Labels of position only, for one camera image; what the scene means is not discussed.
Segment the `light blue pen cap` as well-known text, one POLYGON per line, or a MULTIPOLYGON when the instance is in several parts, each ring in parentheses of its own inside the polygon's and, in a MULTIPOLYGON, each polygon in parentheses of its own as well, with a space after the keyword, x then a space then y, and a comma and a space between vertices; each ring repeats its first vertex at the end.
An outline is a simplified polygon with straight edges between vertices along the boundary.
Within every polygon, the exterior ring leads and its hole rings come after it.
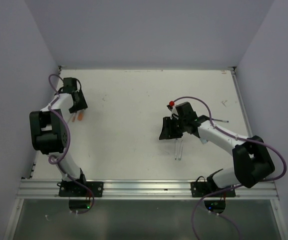
POLYGON ((202 144, 206 144, 208 142, 208 140, 204 139, 204 138, 200 138, 200 141, 201 141, 202 144))

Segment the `green white pen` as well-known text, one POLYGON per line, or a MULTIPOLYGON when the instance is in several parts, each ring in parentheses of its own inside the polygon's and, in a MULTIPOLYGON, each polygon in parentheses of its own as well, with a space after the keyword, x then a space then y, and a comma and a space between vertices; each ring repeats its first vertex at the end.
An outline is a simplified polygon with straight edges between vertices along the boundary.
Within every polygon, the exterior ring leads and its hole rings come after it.
POLYGON ((179 150, 178 150, 178 160, 179 161, 182 159, 182 152, 183 152, 183 140, 180 139, 179 150))

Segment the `orange highlighter marker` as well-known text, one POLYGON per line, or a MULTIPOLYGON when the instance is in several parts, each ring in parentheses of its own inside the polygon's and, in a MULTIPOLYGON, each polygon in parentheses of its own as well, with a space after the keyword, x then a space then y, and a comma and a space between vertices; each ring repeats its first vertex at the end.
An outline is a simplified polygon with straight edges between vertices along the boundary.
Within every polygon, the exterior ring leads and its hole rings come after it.
POLYGON ((78 116, 77 116, 77 120, 78 121, 82 121, 83 120, 83 117, 84 117, 84 111, 80 111, 78 116))

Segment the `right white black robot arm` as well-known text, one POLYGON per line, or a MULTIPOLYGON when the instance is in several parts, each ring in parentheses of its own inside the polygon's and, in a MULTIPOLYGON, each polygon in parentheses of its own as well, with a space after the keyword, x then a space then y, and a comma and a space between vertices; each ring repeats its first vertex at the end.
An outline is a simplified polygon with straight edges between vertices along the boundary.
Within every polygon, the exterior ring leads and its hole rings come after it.
POLYGON ((220 130, 211 118, 198 116, 189 102, 176 105, 171 101, 167 108, 171 115, 163 118, 160 140, 179 139, 184 133, 189 133, 203 142, 215 144, 232 156, 231 168, 220 169, 207 177, 206 190, 211 196, 218 196, 225 188, 234 185, 251 188, 275 171, 260 137, 243 138, 226 129, 220 130))

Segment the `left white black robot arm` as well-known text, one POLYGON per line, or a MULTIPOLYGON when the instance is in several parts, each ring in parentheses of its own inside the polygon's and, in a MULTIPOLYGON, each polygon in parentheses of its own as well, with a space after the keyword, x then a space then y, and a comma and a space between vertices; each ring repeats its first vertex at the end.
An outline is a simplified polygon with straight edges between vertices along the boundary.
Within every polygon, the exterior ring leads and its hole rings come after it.
POLYGON ((82 169, 69 153, 71 133, 68 124, 79 118, 88 108, 80 80, 60 78, 63 86, 53 88, 55 94, 46 107, 29 114, 32 146, 48 157, 48 162, 58 168, 62 181, 71 182, 70 190, 83 196, 88 190, 82 169))

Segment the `purple capped white pen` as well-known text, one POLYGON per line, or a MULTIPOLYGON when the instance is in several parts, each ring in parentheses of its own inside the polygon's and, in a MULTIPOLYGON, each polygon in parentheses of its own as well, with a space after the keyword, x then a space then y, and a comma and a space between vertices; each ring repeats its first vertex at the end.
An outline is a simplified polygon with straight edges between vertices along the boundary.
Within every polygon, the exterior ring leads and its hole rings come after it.
POLYGON ((179 146, 179 140, 175 139, 175 160, 178 158, 178 146, 179 146))

